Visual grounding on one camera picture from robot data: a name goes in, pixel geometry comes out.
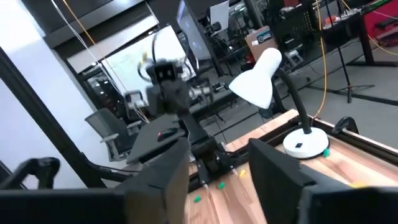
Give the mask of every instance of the wooden tabletop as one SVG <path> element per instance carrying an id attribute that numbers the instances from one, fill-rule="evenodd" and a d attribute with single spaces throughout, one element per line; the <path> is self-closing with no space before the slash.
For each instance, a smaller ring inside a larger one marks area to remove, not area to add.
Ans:
<path id="1" fill-rule="evenodd" d="M 228 151 L 235 151 L 245 146 L 250 138 L 259 138 L 297 115 L 297 111 L 290 110 L 229 143 L 226 148 Z M 357 137 L 397 151 L 363 136 Z M 332 137 L 329 157 L 303 161 L 303 164 L 345 184 L 398 186 L 398 167 Z M 251 180 L 249 164 L 243 164 L 236 169 L 238 174 L 242 170 L 246 173 L 242 177 L 231 173 L 213 181 L 208 189 L 202 187 L 190 193 L 185 203 L 185 223 L 266 223 Z M 191 166 L 190 174 L 194 172 L 196 167 Z M 221 182 L 225 186 L 220 190 L 218 185 Z"/>

